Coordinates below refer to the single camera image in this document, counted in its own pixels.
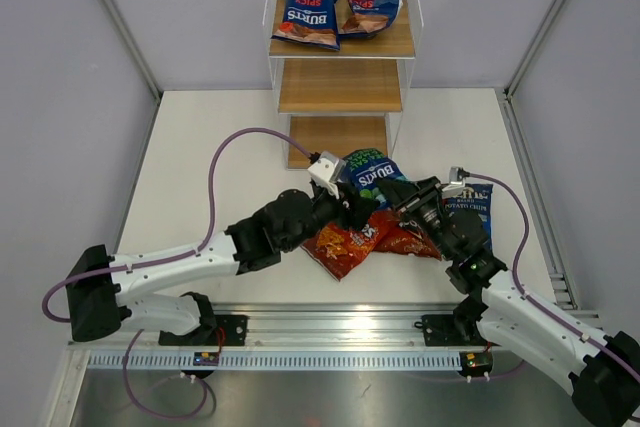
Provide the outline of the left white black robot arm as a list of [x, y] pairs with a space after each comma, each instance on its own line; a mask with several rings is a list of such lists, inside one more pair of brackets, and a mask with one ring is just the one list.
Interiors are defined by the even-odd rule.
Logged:
[[87, 248], [66, 278], [71, 336], [76, 342], [103, 339], [120, 330], [159, 331], [195, 345], [215, 335], [210, 301], [193, 292], [181, 297], [162, 290], [207, 277], [239, 276], [280, 262], [335, 223], [362, 229], [379, 203], [341, 183], [338, 193], [289, 189], [252, 216], [216, 233], [203, 247], [111, 256], [105, 246]]

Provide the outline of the Kettle sea salt vinegar bag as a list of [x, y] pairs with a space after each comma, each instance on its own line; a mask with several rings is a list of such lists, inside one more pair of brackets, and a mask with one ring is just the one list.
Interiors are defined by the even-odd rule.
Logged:
[[485, 246], [493, 250], [491, 205], [492, 205], [493, 185], [486, 183], [466, 184], [461, 193], [444, 200], [445, 209], [448, 212], [460, 210], [475, 211], [483, 225], [488, 239]]

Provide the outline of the Burts spicy chilli bag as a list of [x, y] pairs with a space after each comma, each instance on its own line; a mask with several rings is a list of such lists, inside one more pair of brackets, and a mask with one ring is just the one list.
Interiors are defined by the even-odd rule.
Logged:
[[372, 38], [396, 20], [402, 0], [347, 0], [350, 16], [340, 28], [342, 39]]
[[284, 0], [284, 11], [272, 40], [340, 50], [338, 0]]

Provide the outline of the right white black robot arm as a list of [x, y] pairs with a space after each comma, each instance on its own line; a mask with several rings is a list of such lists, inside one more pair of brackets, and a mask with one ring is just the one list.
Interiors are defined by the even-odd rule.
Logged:
[[418, 182], [380, 179], [382, 195], [401, 221], [434, 242], [450, 265], [446, 273], [464, 296], [454, 309], [454, 331], [466, 343], [481, 338], [504, 347], [567, 392], [594, 426], [623, 426], [639, 412], [639, 343], [610, 335], [570, 315], [521, 283], [487, 247], [473, 209], [449, 212], [436, 177]]

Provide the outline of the Burts sea salt vinegar bag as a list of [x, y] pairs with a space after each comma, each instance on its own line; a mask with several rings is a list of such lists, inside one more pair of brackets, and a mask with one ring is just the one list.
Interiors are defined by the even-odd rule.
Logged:
[[376, 186], [379, 178], [390, 177], [407, 181], [397, 164], [382, 151], [375, 148], [358, 149], [343, 158], [344, 178], [353, 184], [363, 197], [380, 202], [379, 210], [388, 209], [389, 204]]

